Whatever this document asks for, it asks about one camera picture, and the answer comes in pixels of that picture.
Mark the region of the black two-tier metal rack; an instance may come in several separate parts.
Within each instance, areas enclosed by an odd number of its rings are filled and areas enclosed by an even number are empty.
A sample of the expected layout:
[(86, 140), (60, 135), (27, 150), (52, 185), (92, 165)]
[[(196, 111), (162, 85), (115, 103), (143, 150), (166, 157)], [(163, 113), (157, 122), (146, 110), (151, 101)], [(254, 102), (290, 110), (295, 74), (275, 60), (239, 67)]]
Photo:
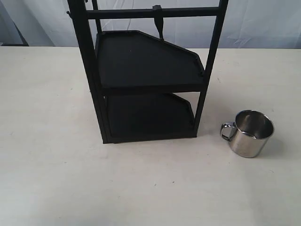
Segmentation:
[(168, 17), (214, 16), (208, 57), (160, 40), (151, 9), (92, 9), (68, 1), (105, 144), (197, 136), (228, 7), (162, 8)]

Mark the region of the black hook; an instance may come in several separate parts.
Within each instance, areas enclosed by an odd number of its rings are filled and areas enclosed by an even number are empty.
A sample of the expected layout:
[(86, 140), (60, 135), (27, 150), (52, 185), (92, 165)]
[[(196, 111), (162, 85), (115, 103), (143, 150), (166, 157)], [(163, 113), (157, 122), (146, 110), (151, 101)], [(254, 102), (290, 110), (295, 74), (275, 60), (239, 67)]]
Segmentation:
[(163, 11), (162, 11), (161, 6), (154, 5), (152, 7), (152, 12), (153, 12), (154, 23), (157, 28), (158, 34), (159, 34), (159, 38), (160, 38), (160, 40), (164, 40), (164, 37), (163, 37), (164, 19), (162, 16)]

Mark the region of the stainless steel mug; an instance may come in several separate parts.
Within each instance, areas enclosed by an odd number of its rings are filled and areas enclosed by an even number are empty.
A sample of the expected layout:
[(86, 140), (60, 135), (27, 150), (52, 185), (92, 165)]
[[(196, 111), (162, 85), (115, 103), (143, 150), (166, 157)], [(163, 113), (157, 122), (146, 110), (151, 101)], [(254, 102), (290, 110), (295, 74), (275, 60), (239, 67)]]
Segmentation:
[(274, 130), (272, 120), (265, 114), (256, 110), (242, 110), (233, 122), (221, 125), (220, 136), (235, 154), (254, 158), (260, 154)]

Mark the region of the white backdrop cloth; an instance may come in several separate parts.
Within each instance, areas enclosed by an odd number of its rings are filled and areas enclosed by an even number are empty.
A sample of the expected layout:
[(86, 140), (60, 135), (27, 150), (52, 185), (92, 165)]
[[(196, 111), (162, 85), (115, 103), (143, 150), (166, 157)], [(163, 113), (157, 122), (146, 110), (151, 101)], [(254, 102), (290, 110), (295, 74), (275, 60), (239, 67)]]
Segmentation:
[[(75, 47), (77, 39), (65, 0), (3, 0), (29, 46)], [(184, 48), (207, 48), (215, 17), (165, 18), (164, 39)], [(220, 48), (300, 48), (298, 0), (231, 0)]]

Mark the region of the dark vertical panel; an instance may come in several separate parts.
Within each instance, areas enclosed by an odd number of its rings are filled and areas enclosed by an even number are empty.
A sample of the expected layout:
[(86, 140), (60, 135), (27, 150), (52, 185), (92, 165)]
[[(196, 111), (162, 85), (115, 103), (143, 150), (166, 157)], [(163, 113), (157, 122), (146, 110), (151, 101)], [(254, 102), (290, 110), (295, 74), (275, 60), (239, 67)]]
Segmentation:
[(0, 45), (29, 46), (4, 7), (0, 8)]

